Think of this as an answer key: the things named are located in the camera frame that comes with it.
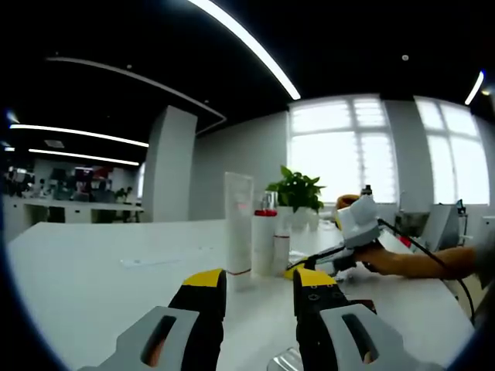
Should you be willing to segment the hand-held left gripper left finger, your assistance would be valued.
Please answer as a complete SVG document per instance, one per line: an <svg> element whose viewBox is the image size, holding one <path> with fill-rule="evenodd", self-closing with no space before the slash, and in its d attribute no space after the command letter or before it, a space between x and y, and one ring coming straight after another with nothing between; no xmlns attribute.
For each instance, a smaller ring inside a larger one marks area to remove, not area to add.
<svg viewBox="0 0 495 371"><path fill-rule="evenodd" d="M113 354L84 370L215 370L224 339L226 271L188 277L166 307L157 306L117 337Z"/></svg>

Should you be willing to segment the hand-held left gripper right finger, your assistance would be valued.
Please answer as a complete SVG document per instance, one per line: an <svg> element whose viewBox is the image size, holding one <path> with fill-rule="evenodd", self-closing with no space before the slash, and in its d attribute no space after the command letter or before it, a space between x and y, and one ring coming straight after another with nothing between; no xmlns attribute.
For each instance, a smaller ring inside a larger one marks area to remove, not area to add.
<svg viewBox="0 0 495 371"><path fill-rule="evenodd" d="M305 268L293 274L296 339L304 370L441 370L416 359L401 334L335 279Z"/></svg>

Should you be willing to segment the person's right hand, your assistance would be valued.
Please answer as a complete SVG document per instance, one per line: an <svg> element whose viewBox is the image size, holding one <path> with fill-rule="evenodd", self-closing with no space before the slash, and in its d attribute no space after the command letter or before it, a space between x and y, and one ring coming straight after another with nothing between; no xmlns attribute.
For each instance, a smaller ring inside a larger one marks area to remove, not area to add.
<svg viewBox="0 0 495 371"><path fill-rule="evenodd" d="M366 246L356 249L355 260L367 265L369 271L387 274L389 267L388 251L380 243L370 243Z"/></svg>

